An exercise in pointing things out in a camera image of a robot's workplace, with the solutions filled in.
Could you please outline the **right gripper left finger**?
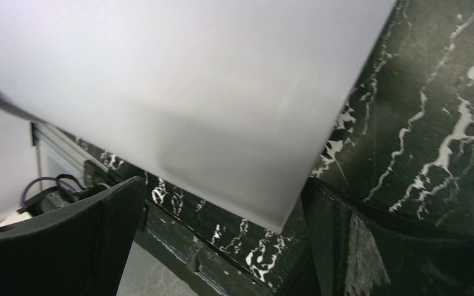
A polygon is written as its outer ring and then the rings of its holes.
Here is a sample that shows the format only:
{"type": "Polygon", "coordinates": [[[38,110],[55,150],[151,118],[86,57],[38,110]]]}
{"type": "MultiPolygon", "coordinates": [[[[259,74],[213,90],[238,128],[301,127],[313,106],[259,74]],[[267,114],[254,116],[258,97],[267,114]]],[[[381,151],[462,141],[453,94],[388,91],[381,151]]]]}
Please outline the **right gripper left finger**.
{"type": "Polygon", "coordinates": [[[115,295],[145,200],[133,177],[0,227],[0,295],[115,295]]]}

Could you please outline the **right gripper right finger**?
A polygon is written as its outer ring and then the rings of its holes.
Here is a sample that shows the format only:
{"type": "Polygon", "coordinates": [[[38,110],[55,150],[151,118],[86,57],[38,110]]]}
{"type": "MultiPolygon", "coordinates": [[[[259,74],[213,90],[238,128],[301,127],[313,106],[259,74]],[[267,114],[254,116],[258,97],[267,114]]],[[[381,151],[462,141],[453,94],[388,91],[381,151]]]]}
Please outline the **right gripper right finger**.
{"type": "Polygon", "coordinates": [[[474,237],[416,223],[310,178],[302,206],[323,295],[474,295],[474,237]]]}

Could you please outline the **grey plastic bucket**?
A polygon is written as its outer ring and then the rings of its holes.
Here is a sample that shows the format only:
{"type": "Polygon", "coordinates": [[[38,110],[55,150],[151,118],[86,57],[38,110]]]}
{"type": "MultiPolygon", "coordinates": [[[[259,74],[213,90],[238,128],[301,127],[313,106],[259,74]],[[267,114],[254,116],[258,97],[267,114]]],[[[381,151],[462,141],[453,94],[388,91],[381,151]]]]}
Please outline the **grey plastic bucket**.
{"type": "Polygon", "coordinates": [[[0,1],[0,102],[280,232],[394,1],[0,1]]]}

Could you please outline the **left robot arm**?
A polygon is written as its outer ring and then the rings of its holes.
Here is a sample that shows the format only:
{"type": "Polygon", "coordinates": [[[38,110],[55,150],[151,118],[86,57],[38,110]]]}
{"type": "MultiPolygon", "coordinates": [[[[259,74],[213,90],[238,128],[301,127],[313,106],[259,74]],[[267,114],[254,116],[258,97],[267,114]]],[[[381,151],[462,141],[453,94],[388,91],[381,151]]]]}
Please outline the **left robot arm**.
{"type": "Polygon", "coordinates": [[[66,207],[92,197],[108,188],[110,188],[110,185],[107,183],[92,183],[90,186],[85,186],[85,184],[70,174],[35,179],[28,183],[22,191],[19,209],[0,222],[0,232],[9,230],[12,224],[66,207]],[[52,181],[54,185],[27,198],[31,187],[43,181],[52,181]]]}

